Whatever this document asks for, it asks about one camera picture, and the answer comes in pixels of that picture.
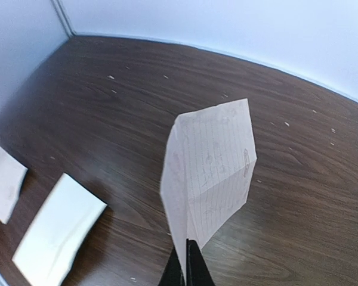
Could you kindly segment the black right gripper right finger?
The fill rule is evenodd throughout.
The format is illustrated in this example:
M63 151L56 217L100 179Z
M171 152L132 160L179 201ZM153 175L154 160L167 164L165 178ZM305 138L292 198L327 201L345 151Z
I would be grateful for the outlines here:
M215 286L197 242L187 239L186 247L186 285Z

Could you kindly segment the lined paper letter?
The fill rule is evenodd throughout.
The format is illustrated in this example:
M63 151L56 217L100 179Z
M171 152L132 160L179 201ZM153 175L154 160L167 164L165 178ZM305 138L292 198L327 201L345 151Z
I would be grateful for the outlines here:
M247 99L177 116L160 195L181 270L189 240L203 248L247 201L257 161Z

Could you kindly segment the cream paper envelope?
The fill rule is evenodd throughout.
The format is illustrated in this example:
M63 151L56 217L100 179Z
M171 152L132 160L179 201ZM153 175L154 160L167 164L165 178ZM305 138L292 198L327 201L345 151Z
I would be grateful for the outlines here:
M64 173L37 212L12 261L30 285L61 285L106 203Z

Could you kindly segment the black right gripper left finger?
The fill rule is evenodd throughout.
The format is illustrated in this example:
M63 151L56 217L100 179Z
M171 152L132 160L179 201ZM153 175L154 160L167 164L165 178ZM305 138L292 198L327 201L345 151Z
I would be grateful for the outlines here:
M185 241L175 241L158 286L185 285Z

